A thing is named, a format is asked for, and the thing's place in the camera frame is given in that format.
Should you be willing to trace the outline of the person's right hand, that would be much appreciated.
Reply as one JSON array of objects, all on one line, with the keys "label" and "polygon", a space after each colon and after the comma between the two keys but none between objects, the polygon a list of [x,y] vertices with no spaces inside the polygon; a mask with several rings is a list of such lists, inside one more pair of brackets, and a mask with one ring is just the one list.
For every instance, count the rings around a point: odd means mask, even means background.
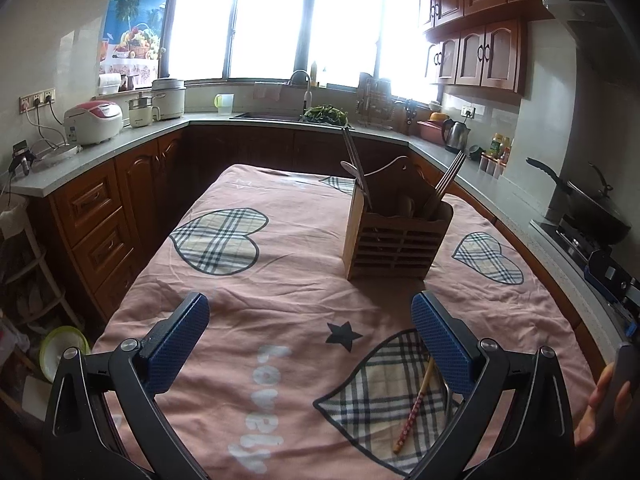
[{"label": "person's right hand", "polygon": [[[597,427],[597,414],[601,411],[601,405],[610,390],[612,378],[615,372],[615,364],[608,363],[608,365],[602,370],[602,373],[596,383],[591,396],[588,400],[588,405],[584,416],[576,429],[574,430],[574,443],[576,446],[581,446],[591,441]],[[625,382],[618,390],[616,394],[614,404],[614,418],[616,422],[620,422],[624,419],[627,411],[629,410],[632,402],[632,395],[630,392],[630,382]]]}]

